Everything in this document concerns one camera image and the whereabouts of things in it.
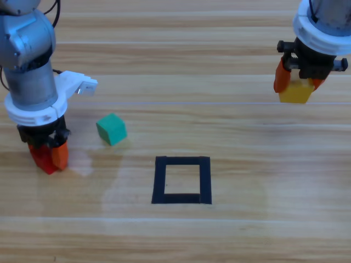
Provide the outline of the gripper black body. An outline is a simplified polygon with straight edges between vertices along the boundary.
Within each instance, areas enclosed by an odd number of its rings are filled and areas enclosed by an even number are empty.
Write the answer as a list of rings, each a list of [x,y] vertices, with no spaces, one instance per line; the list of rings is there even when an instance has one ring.
[[[348,60],[336,59],[336,55],[327,55],[307,47],[298,38],[294,42],[279,41],[277,51],[283,53],[282,66],[288,72],[299,70],[301,79],[326,79],[330,72],[344,72]]]
[[[61,116],[52,123],[37,127],[18,124],[17,129],[22,142],[34,148],[40,148],[43,145],[49,148],[60,147],[67,142],[70,135],[70,130],[66,127],[64,116]]]

